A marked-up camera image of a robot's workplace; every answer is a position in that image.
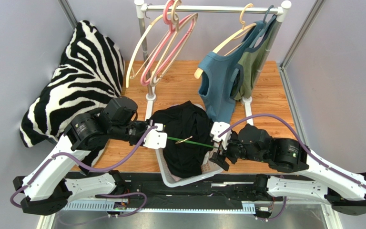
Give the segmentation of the green hanger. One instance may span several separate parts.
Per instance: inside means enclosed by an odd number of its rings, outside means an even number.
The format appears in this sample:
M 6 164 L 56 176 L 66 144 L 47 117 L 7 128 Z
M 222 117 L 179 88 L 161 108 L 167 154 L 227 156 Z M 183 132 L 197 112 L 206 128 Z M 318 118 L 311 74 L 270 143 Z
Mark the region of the green hanger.
M 187 143 L 187 144 L 196 145 L 196 146 L 204 146 L 204 147 L 208 147 L 208 148 L 216 148 L 216 146 L 213 146 L 213 145 L 209 145 L 209 144 L 204 144 L 204 143 L 199 143 L 199 142 L 191 141 L 190 140 L 191 138 L 192 137 L 188 137 L 186 139 L 180 139 L 180 138 L 175 138 L 175 137 L 170 137 L 170 136 L 167 137 L 168 140 L 175 141 L 175 144 Z

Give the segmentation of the cream white hanger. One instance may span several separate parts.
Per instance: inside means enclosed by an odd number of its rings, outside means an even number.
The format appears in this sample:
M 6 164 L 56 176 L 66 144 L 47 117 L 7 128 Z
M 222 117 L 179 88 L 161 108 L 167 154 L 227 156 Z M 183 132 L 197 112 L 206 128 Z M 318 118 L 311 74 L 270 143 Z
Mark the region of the cream white hanger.
M 126 70 L 126 83 L 125 86 L 127 88 L 130 87 L 130 81 L 134 78 L 136 78 L 138 75 L 140 75 L 140 81 L 141 85 L 143 86 L 150 86 L 150 81 L 152 80 L 152 71 L 151 67 L 155 61 L 156 55 L 158 53 L 158 49 L 163 45 L 163 40 L 161 40 L 157 46 L 155 46 L 155 49 L 152 51 L 152 53 L 148 53 L 148 44 L 147 44 L 147 36 L 149 32 L 152 30 L 154 25 L 158 23 L 160 20 L 166 19 L 169 11 L 170 5 L 148 5 L 143 0 L 135 0 L 135 9 L 137 18 L 139 21 L 139 27 L 140 27 L 140 39 L 138 40 L 138 43 L 136 44 L 136 47 L 134 48 L 134 51 L 132 52 L 131 59 L 129 62 L 129 65 Z M 162 12 L 163 10 L 166 10 L 166 13 L 162 13 L 158 17 L 156 17 L 153 21 L 150 22 L 148 26 L 145 25 L 145 14 L 148 11 L 159 11 Z M 140 69 L 134 70 L 133 64 L 136 60 L 136 56 L 138 54 L 139 50 L 142 50 L 144 62 L 141 65 Z

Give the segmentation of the pink lilac tank top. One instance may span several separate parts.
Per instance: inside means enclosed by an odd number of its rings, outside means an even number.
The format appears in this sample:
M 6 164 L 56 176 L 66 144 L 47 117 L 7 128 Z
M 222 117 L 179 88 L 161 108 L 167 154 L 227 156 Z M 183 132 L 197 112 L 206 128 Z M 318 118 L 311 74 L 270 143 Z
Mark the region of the pink lilac tank top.
M 173 175 L 172 173 L 170 173 L 170 177 L 171 177 L 175 182 L 178 182 L 178 181 L 180 181 L 180 180 L 182 179 L 181 177 L 175 176 L 175 175 Z

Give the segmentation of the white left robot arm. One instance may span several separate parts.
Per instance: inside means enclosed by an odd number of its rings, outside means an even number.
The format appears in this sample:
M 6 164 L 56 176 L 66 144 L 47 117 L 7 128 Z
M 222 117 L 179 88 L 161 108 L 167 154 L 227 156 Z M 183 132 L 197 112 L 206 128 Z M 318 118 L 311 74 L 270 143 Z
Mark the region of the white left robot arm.
M 87 197 L 119 198 L 125 186 L 116 165 L 94 168 L 94 152 L 110 139 L 128 142 L 135 149 L 153 130 L 149 120 L 137 121 L 138 106 L 128 97 L 111 99 L 106 107 L 75 116 L 55 148 L 31 174 L 13 180 L 16 194 L 10 202 L 24 213 L 51 215 L 68 203 Z

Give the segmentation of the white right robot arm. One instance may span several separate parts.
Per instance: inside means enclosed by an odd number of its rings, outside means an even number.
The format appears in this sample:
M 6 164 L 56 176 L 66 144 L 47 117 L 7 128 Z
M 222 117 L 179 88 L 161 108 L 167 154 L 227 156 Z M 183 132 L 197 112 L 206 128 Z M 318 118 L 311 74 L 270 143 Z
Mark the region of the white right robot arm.
M 280 173 L 304 177 L 300 180 L 258 174 L 250 190 L 244 193 L 251 201 L 304 198 L 328 204 L 346 215 L 366 214 L 366 172 L 344 170 L 294 139 L 274 138 L 249 124 L 234 132 L 227 123 L 215 122 L 210 135 L 218 145 L 211 161 L 223 170 L 242 159 L 266 163 Z

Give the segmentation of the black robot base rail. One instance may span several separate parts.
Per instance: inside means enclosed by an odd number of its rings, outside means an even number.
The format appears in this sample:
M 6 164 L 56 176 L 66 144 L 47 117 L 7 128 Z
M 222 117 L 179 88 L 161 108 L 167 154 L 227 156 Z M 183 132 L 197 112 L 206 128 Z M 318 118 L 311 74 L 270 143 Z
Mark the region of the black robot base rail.
M 132 193 L 132 196 L 111 198 L 110 213 L 114 213 L 121 203 L 128 209 L 217 211 L 241 210 L 247 201 L 267 205 L 284 201 L 284 197 L 256 192 L 262 186 L 260 174 L 217 174 L 178 187 L 166 186 L 160 173 L 119 173 L 116 181 L 123 182 L 117 195 Z

